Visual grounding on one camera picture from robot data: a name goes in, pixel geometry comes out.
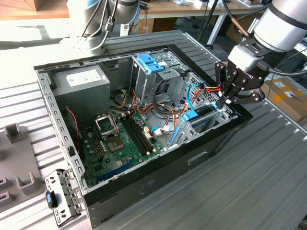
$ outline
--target desk leg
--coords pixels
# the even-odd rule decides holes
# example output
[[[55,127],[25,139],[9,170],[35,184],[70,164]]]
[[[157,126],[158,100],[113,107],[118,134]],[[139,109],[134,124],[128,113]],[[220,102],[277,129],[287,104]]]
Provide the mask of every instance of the desk leg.
[[[221,26],[222,26],[222,24],[223,24],[223,22],[224,22],[224,20],[226,18],[226,15],[227,14],[222,14],[222,15],[219,15],[219,17],[217,18],[215,26],[214,26],[214,28],[212,30],[212,33],[211,33],[211,35],[209,37],[209,40],[208,40],[207,44],[212,45],[214,43],[214,41],[216,39],[216,36],[219,33],[220,28],[221,28]]]

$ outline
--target red cable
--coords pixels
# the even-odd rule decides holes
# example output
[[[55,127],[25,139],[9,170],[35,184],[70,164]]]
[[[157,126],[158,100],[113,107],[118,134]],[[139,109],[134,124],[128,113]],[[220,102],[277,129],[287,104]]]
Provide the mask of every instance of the red cable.
[[[79,147],[79,128],[78,128],[78,123],[77,123],[76,116],[75,116],[75,114],[73,114],[72,110],[70,110],[69,108],[66,108],[66,110],[67,110],[68,112],[70,112],[70,114],[72,115],[73,119],[75,120],[76,129],[77,129],[78,147]]]

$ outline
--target cardboard box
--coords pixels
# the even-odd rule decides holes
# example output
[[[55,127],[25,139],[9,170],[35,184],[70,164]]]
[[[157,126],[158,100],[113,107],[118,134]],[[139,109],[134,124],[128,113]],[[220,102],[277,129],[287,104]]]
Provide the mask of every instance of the cardboard box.
[[[46,0],[0,0],[0,5],[14,8],[38,11]]]
[[[157,18],[154,20],[153,32],[173,30],[178,18]]]
[[[265,81],[261,88],[266,97],[270,82],[271,80]],[[268,99],[300,125],[307,123],[307,95],[287,78],[273,80]]]

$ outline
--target chip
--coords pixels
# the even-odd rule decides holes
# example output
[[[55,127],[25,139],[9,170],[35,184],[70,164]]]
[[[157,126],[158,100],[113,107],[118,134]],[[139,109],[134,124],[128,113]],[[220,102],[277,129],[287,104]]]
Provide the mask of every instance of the chip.
[[[103,170],[103,169],[104,169],[104,167],[101,164],[94,166],[94,170],[95,170],[96,173]]]
[[[111,152],[115,152],[116,150],[122,149],[124,147],[124,143],[119,137],[112,137],[106,140],[106,143]]]

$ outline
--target gray fixture block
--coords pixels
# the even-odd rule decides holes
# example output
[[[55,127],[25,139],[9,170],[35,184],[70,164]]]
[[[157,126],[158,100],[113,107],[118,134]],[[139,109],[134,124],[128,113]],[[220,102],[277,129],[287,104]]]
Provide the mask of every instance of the gray fixture block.
[[[4,127],[0,156],[0,212],[44,191],[26,127]]]

